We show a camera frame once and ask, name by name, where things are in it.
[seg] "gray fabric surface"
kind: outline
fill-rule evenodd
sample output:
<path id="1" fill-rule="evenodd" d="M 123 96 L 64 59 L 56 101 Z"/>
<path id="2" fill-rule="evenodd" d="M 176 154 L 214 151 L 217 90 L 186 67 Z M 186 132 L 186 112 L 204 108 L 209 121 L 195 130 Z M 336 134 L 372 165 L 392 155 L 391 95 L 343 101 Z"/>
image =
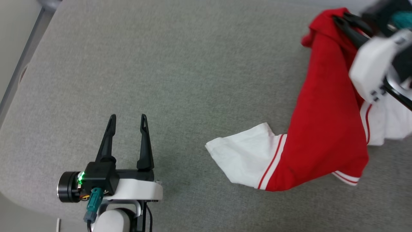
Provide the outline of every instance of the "gray fabric surface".
<path id="1" fill-rule="evenodd" d="M 94 160 L 111 114 L 113 155 L 134 168 L 148 116 L 155 231 L 410 231 L 411 139 L 370 149 L 357 187 L 332 175 L 286 192 L 231 184 L 206 142 L 268 122 L 286 133 L 319 8 L 270 0 L 65 0 L 0 130 L 0 191 L 81 221 L 60 175 Z"/>

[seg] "red jacket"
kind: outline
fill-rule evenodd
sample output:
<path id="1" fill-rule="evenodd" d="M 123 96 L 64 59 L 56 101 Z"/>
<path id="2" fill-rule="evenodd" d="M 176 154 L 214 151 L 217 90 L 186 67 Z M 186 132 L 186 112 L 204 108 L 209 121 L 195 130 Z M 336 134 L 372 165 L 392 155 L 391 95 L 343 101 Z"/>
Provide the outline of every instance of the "red jacket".
<path id="1" fill-rule="evenodd" d="M 355 185 L 368 163 L 359 114 L 363 99 L 348 76 L 356 48 L 332 19 L 344 12 L 346 8 L 324 11 L 302 39 L 302 45 L 312 48 L 306 81 L 280 161 L 267 186 L 260 189 L 287 190 L 330 173 Z"/>

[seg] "red garment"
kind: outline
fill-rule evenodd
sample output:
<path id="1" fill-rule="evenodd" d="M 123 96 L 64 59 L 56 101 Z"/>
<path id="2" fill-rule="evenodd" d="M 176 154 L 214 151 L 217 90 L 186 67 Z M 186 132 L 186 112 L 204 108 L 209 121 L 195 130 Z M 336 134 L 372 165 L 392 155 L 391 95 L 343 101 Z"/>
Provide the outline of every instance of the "red garment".
<path id="1" fill-rule="evenodd" d="M 287 135 L 275 135 L 262 123 L 206 144 L 232 183 L 283 191 L 330 173 L 349 185 L 359 181 L 367 143 L 374 134 L 381 138 L 372 138 L 374 144 L 382 142 L 384 130 L 376 127 L 379 112 L 369 119 L 371 106 L 363 105 L 349 78 L 356 48 L 332 19 L 346 11 L 322 12 L 302 39 L 312 55 Z M 371 131 L 369 122 L 375 125 Z"/>
<path id="2" fill-rule="evenodd" d="M 322 12 L 311 23 L 309 35 L 302 39 L 302 45 L 312 48 L 307 78 L 280 161 L 267 186 L 261 181 L 259 189 L 287 190 L 330 173 L 356 184 L 362 175 L 368 162 L 359 114 L 363 99 L 348 75 L 356 48 L 332 19 L 344 12 L 346 8 Z M 267 171 L 262 180 L 270 175 Z"/>

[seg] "wire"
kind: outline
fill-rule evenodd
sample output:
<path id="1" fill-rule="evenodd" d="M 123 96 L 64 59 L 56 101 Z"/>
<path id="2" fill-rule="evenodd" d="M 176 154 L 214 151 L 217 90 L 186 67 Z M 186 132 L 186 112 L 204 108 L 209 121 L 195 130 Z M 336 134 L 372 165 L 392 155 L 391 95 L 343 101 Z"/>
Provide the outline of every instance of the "wire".
<path id="1" fill-rule="evenodd" d="M 87 232 L 91 232 L 91 220 L 87 220 Z"/>
<path id="2" fill-rule="evenodd" d="M 57 219 L 57 225 L 56 225 L 56 232 L 60 232 L 60 222 L 61 222 L 61 219 L 58 218 Z"/>
<path id="3" fill-rule="evenodd" d="M 80 200 L 81 201 L 88 201 L 89 197 L 90 197 L 90 195 L 83 195 L 83 196 L 80 196 Z"/>
<path id="4" fill-rule="evenodd" d="M 152 228 L 153 228 L 153 217 L 152 217 L 152 212 L 149 209 L 149 206 L 146 205 L 147 211 L 149 212 L 149 216 L 150 216 L 150 227 L 149 227 L 149 232 L 152 232 Z"/>

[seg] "teal component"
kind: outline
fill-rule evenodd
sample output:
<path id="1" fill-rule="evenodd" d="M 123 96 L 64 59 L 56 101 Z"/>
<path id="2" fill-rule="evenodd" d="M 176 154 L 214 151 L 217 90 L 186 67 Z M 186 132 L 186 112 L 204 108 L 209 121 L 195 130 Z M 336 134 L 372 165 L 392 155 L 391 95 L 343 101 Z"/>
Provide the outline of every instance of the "teal component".
<path id="1" fill-rule="evenodd" d="M 398 29 L 412 28 L 412 12 L 400 11 L 392 16 L 393 25 Z"/>
<path id="2" fill-rule="evenodd" d="M 83 218 L 84 222 L 91 221 L 91 223 L 94 223 L 96 221 L 97 210 L 102 204 L 103 197 L 104 197 L 103 189 L 94 188 L 91 190 L 89 202 L 87 203 L 87 206 L 86 206 L 86 213 Z"/>

